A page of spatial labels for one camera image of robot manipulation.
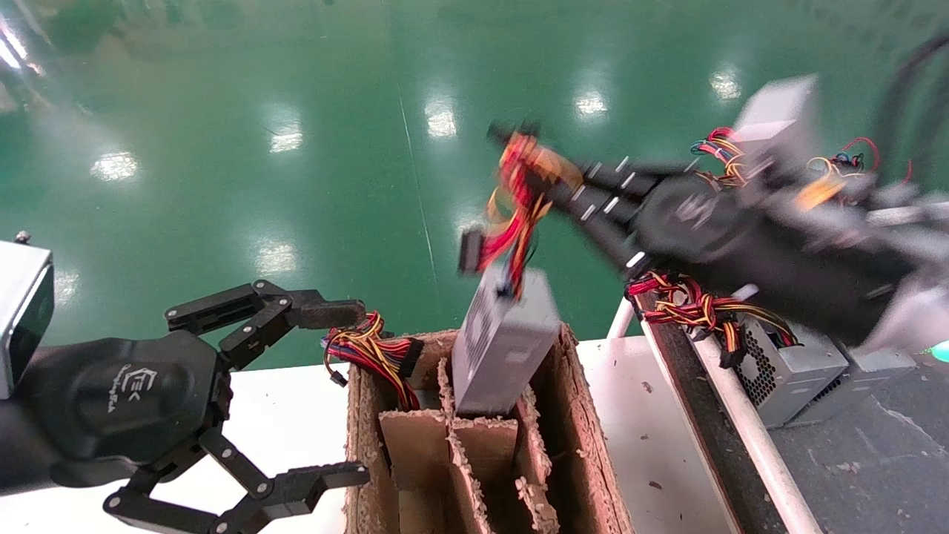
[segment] power supply unit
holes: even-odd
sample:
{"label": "power supply unit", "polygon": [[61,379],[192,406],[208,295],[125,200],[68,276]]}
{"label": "power supply unit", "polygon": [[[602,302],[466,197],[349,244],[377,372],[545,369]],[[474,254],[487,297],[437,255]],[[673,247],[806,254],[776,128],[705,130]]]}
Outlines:
{"label": "power supply unit", "polygon": [[849,367],[830,382],[788,423],[789,427],[826,421],[867,398],[872,392],[916,369],[916,362],[904,352],[883,349],[875,352],[838,348]]}
{"label": "power supply unit", "polygon": [[517,302],[500,293],[504,280],[503,266],[485,270],[452,349],[455,403],[462,415],[510,412],[560,333],[543,271],[524,272]]}
{"label": "power supply unit", "polygon": [[847,367],[833,342],[791,325],[800,345],[777,348],[754,318],[742,319],[748,353],[735,369],[765,428],[783,426]]}

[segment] robot logo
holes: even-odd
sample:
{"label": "robot logo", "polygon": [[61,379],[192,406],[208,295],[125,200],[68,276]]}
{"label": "robot logo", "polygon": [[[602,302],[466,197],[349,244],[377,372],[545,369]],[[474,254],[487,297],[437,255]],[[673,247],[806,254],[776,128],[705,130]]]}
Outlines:
{"label": "robot logo", "polygon": [[693,230],[697,230],[705,221],[712,216],[715,207],[718,204],[718,197],[706,197],[704,195],[689,195],[682,204],[676,208],[676,217],[682,222],[694,220]]}
{"label": "robot logo", "polygon": [[141,395],[139,394],[139,391],[151,390],[152,385],[155,384],[155,376],[157,374],[157,371],[152,371],[145,367],[137,371],[127,373],[125,375],[125,379],[122,380],[121,390],[123,392],[132,392],[132,394],[128,396],[128,400],[140,400]]}
{"label": "robot logo", "polygon": [[112,389],[109,390],[109,408],[108,412],[112,413],[116,409],[116,403],[119,402],[119,384],[121,382],[121,376],[128,371],[128,368],[132,367],[129,364],[121,366],[119,373],[116,374],[116,377],[112,379]]}
{"label": "robot logo", "polygon": [[152,389],[152,386],[155,385],[155,377],[158,376],[157,371],[143,367],[136,371],[126,372],[131,367],[129,364],[121,366],[119,372],[116,373],[116,377],[112,379],[112,389],[109,390],[109,413],[115,411],[116,404],[119,402],[120,392],[125,393],[131,391],[132,393],[128,396],[128,400],[141,400],[140,392],[149,391]]}

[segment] power supply fan grille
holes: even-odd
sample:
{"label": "power supply fan grille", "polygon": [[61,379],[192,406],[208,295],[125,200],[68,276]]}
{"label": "power supply fan grille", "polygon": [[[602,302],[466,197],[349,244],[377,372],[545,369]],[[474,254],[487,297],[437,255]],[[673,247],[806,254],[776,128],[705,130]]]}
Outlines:
{"label": "power supply fan grille", "polygon": [[777,372],[777,369],[768,361],[764,351],[761,350],[761,346],[758,345],[758,340],[755,339],[751,333],[748,333],[745,339],[748,344],[748,355],[754,359],[754,364],[758,369],[758,376],[755,377],[754,380],[749,380],[748,377],[741,372],[741,366],[736,367],[735,371],[738,373],[738,380],[741,381],[741,385],[745,388],[745,392],[748,393],[754,405],[761,406],[761,404],[768,399],[768,395],[771,395],[774,392],[774,388],[777,387],[777,385],[774,384],[774,374]]}

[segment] green epoxy floor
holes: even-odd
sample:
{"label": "green epoxy floor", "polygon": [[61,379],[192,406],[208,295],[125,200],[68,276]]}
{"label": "green epoxy floor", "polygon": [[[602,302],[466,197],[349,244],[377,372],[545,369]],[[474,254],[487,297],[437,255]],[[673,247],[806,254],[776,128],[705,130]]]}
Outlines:
{"label": "green epoxy floor", "polygon": [[[0,235],[55,253],[50,344],[160,336],[169,306],[258,277],[361,298],[396,332],[456,327],[492,119],[541,120],[575,158],[688,162],[743,97],[816,71],[832,153],[869,133],[895,60],[949,24],[939,0],[2,0],[0,15],[16,65],[0,73]],[[539,245],[564,320],[604,335],[620,281],[556,218]],[[293,333],[256,367],[313,363],[317,339]]]}

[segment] cardboard compartment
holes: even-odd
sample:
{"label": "cardboard compartment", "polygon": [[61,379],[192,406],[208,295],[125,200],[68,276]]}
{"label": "cardboard compartment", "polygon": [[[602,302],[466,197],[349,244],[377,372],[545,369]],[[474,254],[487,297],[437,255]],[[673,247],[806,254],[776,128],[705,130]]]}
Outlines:
{"label": "cardboard compartment", "polygon": [[632,533],[569,327],[510,418],[456,417],[455,335],[417,336],[410,382],[438,410],[394,411],[385,384],[350,369],[347,457],[371,482],[347,491],[346,532]]}

